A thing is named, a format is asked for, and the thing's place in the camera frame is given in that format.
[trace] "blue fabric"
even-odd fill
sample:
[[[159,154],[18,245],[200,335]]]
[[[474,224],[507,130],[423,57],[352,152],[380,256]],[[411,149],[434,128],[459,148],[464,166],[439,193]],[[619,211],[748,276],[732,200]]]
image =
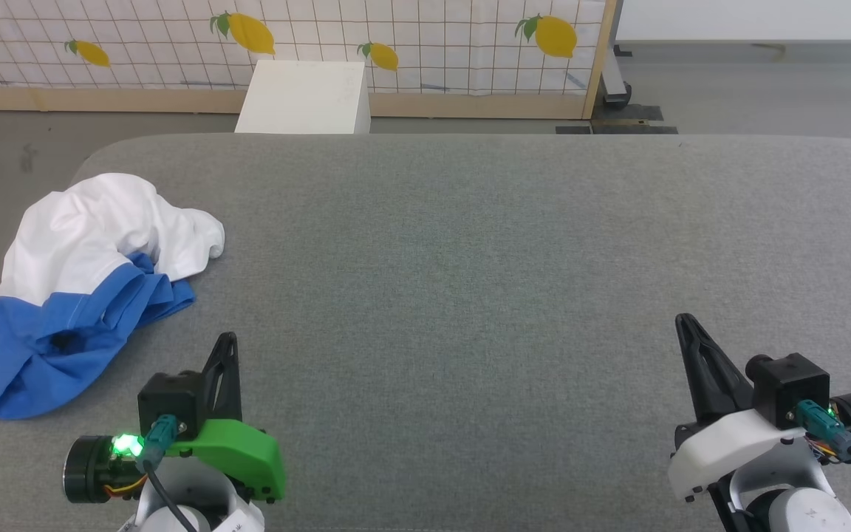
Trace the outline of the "blue fabric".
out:
[[[185,280],[153,273],[133,253],[94,293],[52,293],[43,306],[0,297],[0,420],[21,420],[73,400],[100,376],[133,330],[191,305]]]

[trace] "teal cable connector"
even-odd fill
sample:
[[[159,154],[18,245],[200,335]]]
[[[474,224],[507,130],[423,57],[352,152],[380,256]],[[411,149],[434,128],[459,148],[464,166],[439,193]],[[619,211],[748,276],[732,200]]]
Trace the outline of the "teal cable connector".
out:
[[[136,468],[145,474],[144,462],[149,461],[155,469],[163,461],[163,455],[176,441],[176,435],[179,433],[180,422],[175,415],[160,415],[144,438],[143,450],[140,452],[140,459],[136,461]]]
[[[836,420],[827,409],[812,400],[801,400],[796,404],[796,423],[807,432],[824,441],[841,459],[849,456],[851,432]]]

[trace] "wooden board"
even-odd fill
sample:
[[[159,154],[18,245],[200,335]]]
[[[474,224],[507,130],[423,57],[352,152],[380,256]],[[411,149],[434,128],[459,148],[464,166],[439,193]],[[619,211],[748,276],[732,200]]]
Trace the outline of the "wooden board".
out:
[[[593,70],[590,71],[590,81],[587,84],[587,103],[584,104],[584,120],[593,117],[593,107],[597,102],[597,94],[600,93],[600,77],[606,63],[606,50],[609,48],[610,33],[612,33],[612,17],[615,16],[615,2],[617,0],[606,0],[604,7],[604,20],[600,25],[600,40],[597,41],[597,51],[593,58]]]
[[[221,112],[237,114],[244,91],[0,87],[0,111]],[[370,94],[374,117],[556,118],[584,116],[582,95]]]

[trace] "concrete floor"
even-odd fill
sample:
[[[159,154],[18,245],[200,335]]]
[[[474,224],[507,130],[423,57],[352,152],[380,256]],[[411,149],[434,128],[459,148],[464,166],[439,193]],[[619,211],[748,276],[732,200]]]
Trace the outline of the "concrete floor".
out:
[[[659,105],[683,134],[851,137],[851,47],[632,47],[632,103]],[[169,132],[230,132],[233,115],[0,112],[0,272],[21,213],[65,188],[95,149]],[[551,134],[546,120],[375,118],[372,131]]]

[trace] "gray felt surface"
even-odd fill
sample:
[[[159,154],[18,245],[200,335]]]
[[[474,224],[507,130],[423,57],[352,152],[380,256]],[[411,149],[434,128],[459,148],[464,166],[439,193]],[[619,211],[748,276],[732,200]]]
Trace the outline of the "gray felt surface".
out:
[[[78,178],[105,171],[217,216],[226,252],[77,400],[0,421],[0,531],[115,530],[134,505],[64,502],[65,452],[134,430],[223,330],[287,461],[279,530],[718,530],[666,481],[680,311],[851,391],[851,141],[166,135]]]

